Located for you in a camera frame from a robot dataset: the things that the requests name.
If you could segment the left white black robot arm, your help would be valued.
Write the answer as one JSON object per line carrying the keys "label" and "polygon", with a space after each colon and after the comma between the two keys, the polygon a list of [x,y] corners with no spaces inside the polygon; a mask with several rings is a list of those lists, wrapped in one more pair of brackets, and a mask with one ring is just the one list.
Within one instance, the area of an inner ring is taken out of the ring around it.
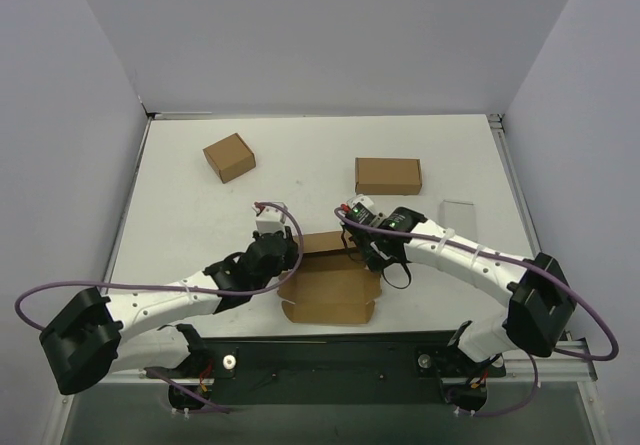
{"label": "left white black robot arm", "polygon": [[263,293],[271,279],[293,272],[300,248],[291,230],[253,234],[244,252],[174,284],[106,296],[78,292],[40,333],[59,392],[84,391],[110,372],[143,367],[121,347],[134,337],[192,316],[218,314]]}

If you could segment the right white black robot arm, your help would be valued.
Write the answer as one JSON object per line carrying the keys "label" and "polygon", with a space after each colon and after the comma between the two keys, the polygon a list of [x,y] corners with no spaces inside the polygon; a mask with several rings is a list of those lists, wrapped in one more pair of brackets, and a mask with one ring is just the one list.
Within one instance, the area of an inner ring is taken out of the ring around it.
{"label": "right white black robot arm", "polygon": [[362,203],[335,211],[366,266],[432,267],[461,280],[502,306],[498,314],[463,323],[450,341],[464,357],[481,363],[520,349],[548,357],[575,311],[577,301],[558,261],[504,254],[461,237],[406,207],[378,215]]}

